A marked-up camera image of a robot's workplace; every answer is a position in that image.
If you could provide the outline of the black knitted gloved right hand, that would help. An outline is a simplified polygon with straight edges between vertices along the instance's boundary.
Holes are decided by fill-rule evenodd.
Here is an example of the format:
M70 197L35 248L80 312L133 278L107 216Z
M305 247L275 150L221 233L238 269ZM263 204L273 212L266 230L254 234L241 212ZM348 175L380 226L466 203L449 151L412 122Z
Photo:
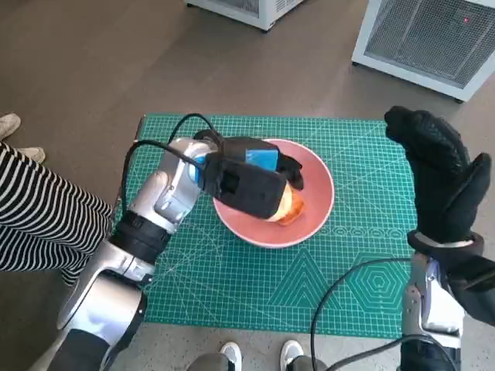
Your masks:
M468 240L490 187L491 156L471 159L460 133L428 111L393 106L384 120L414 176L417 231L436 243Z

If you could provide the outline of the black left hand blue tape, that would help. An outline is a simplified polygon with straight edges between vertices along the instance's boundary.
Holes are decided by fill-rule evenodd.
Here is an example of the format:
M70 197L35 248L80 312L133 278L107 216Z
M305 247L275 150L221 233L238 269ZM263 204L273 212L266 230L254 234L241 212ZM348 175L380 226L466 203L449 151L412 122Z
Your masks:
M235 161L283 174L297 190L304 188L302 165L293 157L283 154L277 145L251 137L228 137L224 139L223 152Z

